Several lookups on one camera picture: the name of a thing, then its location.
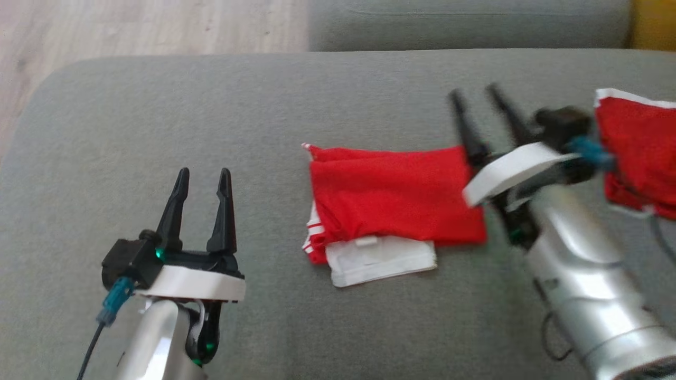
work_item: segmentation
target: red and white cloth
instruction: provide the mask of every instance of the red and white cloth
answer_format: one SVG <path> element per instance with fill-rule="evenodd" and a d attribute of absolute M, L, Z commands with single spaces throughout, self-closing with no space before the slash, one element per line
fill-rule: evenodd
<path fill-rule="evenodd" d="M 435 268 L 433 244 L 485 241 L 482 210 L 462 197 L 470 178 L 462 147 L 304 148 L 314 202 L 303 249 L 331 266 L 336 286 Z"/>
<path fill-rule="evenodd" d="M 648 200 L 658 215 L 676 219 L 676 102 L 599 89 L 595 109 L 601 143 L 623 176 L 606 175 L 608 200 L 637 210 Z"/>

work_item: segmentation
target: black cable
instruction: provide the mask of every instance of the black cable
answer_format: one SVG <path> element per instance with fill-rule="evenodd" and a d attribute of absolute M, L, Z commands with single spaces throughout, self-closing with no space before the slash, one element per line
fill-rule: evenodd
<path fill-rule="evenodd" d="M 91 338 L 91 343 L 89 344 L 89 348 L 87 348 L 87 353 L 84 354 L 84 360 L 82 361 L 82 366 L 80 367 L 80 373 L 78 374 L 77 380 L 82 380 L 82 377 L 84 377 L 85 370 L 87 369 L 87 365 L 89 363 L 89 358 L 91 358 L 91 353 L 94 351 L 94 346 L 96 346 L 96 342 L 99 340 L 99 336 L 101 335 L 104 327 L 105 323 L 99 323 L 99 326 L 96 328 L 94 337 Z"/>
<path fill-rule="evenodd" d="M 635 196 L 643 207 L 645 206 L 650 207 L 650 215 L 648 215 L 648 224 L 650 225 L 650 231 L 655 237 L 657 245 L 659 245 L 660 249 L 669 257 L 669 260 L 671 260 L 671 262 L 674 265 L 676 265 L 676 250 L 674 250 L 673 247 L 671 247 L 671 244 L 669 244 L 667 238 L 665 238 L 665 235 L 662 232 L 662 229 L 660 228 L 660 221 L 659 218 L 657 217 L 657 214 L 655 214 L 655 209 L 653 206 L 654 202 L 650 198 L 646 197 L 644 194 L 640 193 L 634 186 L 632 186 L 627 181 L 626 176 L 624 176 L 622 172 L 617 170 L 615 174 L 617 174 L 617 178 L 619 179 L 619 182 L 622 185 L 622 187 L 624 187 L 625 190 L 630 192 L 630 194 Z"/>
<path fill-rule="evenodd" d="M 671 262 L 676 265 L 676 252 L 665 238 L 665 234 L 660 228 L 660 221 L 657 219 L 657 215 L 654 212 L 648 217 L 648 223 L 650 224 L 652 234 L 655 236 L 655 240 L 657 240 L 657 244 L 662 248 L 662 251 L 667 254 Z"/>
<path fill-rule="evenodd" d="M 547 326 L 549 325 L 549 322 L 552 320 L 553 316 L 554 313 L 548 312 L 547 315 L 545 315 L 545 318 L 542 320 L 542 324 L 540 324 L 540 344 L 542 345 L 542 350 L 545 352 L 545 354 L 547 354 L 549 359 L 552 359 L 555 362 L 562 362 L 563 360 L 566 360 L 568 355 L 573 353 L 573 349 L 569 348 L 566 352 L 557 356 L 549 347 L 549 343 L 547 342 Z"/>

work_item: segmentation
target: red cloth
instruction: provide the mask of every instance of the red cloth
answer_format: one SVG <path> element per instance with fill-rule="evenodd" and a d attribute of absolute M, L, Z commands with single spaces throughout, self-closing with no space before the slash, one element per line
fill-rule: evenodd
<path fill-rule="evenodd" d="M 622 173 L 622 178 L 606 175 L 606 197 L 635 209 L 647 200 L 658 215 L 676 219 L 676 108 L 615 91 L 596 107 L 601 142 L 617 157 Z M 639 200 L 624 183 L 646 199 Z"/>
<path fill-rule="evenodd" d="M 486 240 L 481 208 L 469 208 L 462 197 L 470 179 L 462 147 L 421 152 L 306 147 L 324 227 L 310 237 L 313 262 L 325 262 L 321 256 L 328 243 L 368 235 L 437 245 Z"/>

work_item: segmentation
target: wooden floor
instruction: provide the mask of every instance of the wooden floor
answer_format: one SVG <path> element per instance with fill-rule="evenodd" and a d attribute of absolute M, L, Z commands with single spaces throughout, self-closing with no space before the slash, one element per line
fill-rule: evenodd
<path fill-rule="evenodd" d="M 306 51 L 307 0 L 0 0 L 0 160 L 35 88 L 113 55 Z"/>

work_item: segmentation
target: couch cushion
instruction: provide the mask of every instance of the couch cushion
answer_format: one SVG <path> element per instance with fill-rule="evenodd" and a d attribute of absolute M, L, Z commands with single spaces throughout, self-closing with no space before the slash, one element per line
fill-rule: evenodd
<path fill-rule="evenodd" d="M 629 10 L 629 0 L 310 0 L 310 49 L 622 47 Z"/>
<path fill-rule="evenodd" d="M 598 87 L 673 97 L 674 67 L 676 53 L 507 49 L 128 57 L 60 70 L 21 115 L 0 168 L 3 378 L 75 378 L 106 294 L 103 257 L 157 225 L 182 166 L 187 249 L 204 248 L 218 174 L 233 174 L 247 296 L 224 308 L 210 378 L 585 378 L 573 357 L 553 363 L 542 352 L 544 307 L 490 208 L 489 241 L 438 250 L 437 270 L 334 288 L 301 251 L 312 201 L 301 144 L 457 144 L 446 96 L 461 88 L 483 136 L 508 149 L 483 89 L 492 80 L 523 112 L 590 112 Z M 676 271 L 645 221 L 609 210 L 600 179 L 575 191 L 627 246 L 651 306 L 676 328 Z M 112 378 L 140 307 L 131 300 L 103 332 L 85 379 Z"/>

